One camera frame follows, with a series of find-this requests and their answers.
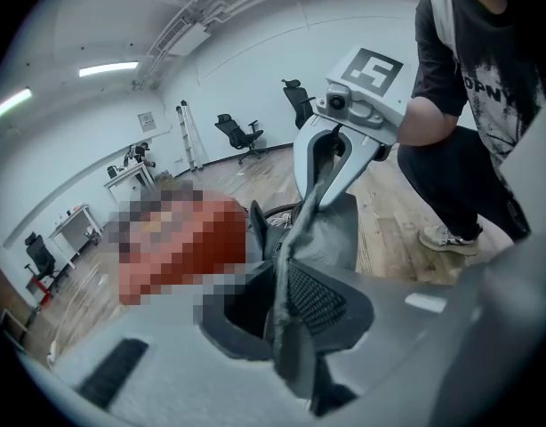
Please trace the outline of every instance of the sneaker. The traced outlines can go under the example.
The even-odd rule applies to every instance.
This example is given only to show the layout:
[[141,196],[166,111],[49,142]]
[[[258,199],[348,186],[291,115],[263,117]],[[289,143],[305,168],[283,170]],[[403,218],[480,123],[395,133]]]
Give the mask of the sneaker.
[[474,256],[478,253],[478,236],[473,240],[459,238],[451,234],[444,224],[429,226],[419,231],[419,241],[436,252],[455,252],[465,256]]

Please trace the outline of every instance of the chair headrest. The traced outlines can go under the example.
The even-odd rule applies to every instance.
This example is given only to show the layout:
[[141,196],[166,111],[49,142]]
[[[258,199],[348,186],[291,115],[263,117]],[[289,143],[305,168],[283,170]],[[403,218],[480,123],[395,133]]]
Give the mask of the chair headrest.
[[283,79],[283,82],[285,83],[285,87],[288,89],[296,89],[297,87],[301,87],[301,81],[298,79],[293,79],[292,81],[285,81]]
[[231,115],[230,114],[220,114],[218,116],[218,123],[219,124],[223,124],[225,122],[228,122],[229,120],[231,120]]
[[32,232],[32,234],[30,234],[27,238],[24,239],[24,244],[26,246],[31,246],[36,239],[37,239],[36,233]]

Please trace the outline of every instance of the ceiling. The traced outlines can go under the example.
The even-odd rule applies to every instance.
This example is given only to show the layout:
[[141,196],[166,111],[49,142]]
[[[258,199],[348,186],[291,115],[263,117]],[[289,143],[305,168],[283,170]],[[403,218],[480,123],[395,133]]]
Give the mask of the ceiling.
[[[33,98],[0,118],[0,138],[104,93],[157,87],[175,57],[157,49],[176,21],[213,26],[266,0],[42,0],[0,69],[0,101],[24,87]],[[137,60],[136,70],[78,77],[83,67]]]

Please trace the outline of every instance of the table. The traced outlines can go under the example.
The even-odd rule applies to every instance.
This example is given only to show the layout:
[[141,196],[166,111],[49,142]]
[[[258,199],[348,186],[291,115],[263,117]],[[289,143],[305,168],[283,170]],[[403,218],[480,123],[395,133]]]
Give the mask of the table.
[[66,259],[66,262],[69,264],[69,267],[71,269],[75,269],[76,265],[71,261],[70,258],[64,253],[64,251],[61,249],[61,247],[58,245],[58,243],[55,241],[55,238],[70,224],[74,218],[76,218],[79,214],[83,213],[85,217],[87,217],[87,221],[89,224],[92,225],[92,228],[99,234],[101,237],[103,237],[103,233],[101,232],[101,228],[98,226],[97,222],[93,219],[91,214],[89,213],[89,205],[82,204],[80,205],[75,212],[73,212],[66,220],[64,220],[62,223],[58,225],[58,227],[53,231],[52,234],[50,234],[49,239],[58,247],[60,250],[60,253],[63,255],[63,257]]
[[129,169],[123,171],[122,173],[119,173],[116,177],[113,177],[113,179],[111,179],[104,185],[109,195],[113,198],[113,200],[115,201],[117,205],[119,205],[119,202],[116,200],[115,195],[111,191],[111,187],[113,187],[114,185],[117,185],[121,181],[128,179],[129,177],[135,174],[142,175],[143,179],[145,180],[145,185],[148,185],[151,191],[154,192],[157,190],[157,187],[154,181],[152,180],[152,177],[150,177],[149,171],[147,171],[147,167],[145,166],[145,164],[138,163],[136,166],[130,167]]

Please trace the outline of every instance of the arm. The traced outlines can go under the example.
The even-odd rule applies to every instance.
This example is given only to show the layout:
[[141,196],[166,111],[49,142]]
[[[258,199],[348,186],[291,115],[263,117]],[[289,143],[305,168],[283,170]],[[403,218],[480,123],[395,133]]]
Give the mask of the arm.
[[424,146],[451,134],[467,102],[467,93],[453,53],[438,39],[430,0],[421,0],[417,7],[415,36],[419,68],[397,141]]

